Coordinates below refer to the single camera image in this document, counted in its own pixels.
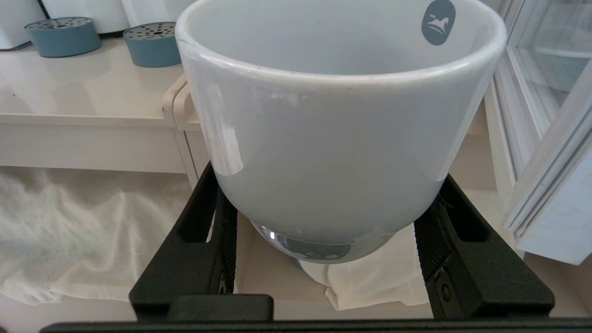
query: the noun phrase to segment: perforated lid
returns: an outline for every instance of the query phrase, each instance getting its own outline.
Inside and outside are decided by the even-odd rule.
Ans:
[[[63,17],[31,23],[25,27],[29,30],[60,30],[79,27],[91,24],[92,19],[88,17]]]
[[[123,36],[133,40],[170,38],[175,36],[175,23],[159,22],[138,25],[127,30]]]

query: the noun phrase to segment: teal container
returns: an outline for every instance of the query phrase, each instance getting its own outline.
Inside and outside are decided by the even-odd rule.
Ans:
[[[69,57],[101,47],[95,24],[88,17],[63,17],[25,26],[42,57]]]
[[[142,24],[123,32],[131,59],[140,67],[167,67],[181,63],[174,22]]]

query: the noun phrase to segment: horse head logo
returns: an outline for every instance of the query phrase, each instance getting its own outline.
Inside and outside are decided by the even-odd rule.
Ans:
[[[423,36],[435,46],[446,43],[455,19],[456,9],[450,0],[435,0],[427,7],[423,17]]]

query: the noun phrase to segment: white cloth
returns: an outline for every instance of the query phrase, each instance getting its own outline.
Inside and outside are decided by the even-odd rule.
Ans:
[[[303,270],[327,286],[325,295],[336,310],[382,303],[427,303],[413,225],[397,232],[374,253],[344,264],[323,265],[300,260]]]
[[[127,300],[190,194],[184,175],[0,168],[0,293]]]

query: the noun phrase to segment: white countertop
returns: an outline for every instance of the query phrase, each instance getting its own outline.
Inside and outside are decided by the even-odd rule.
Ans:
[[[135,66],[123,39],[64,58],[0,52],[0,123],[174,127],[162,99],[182,74]]]

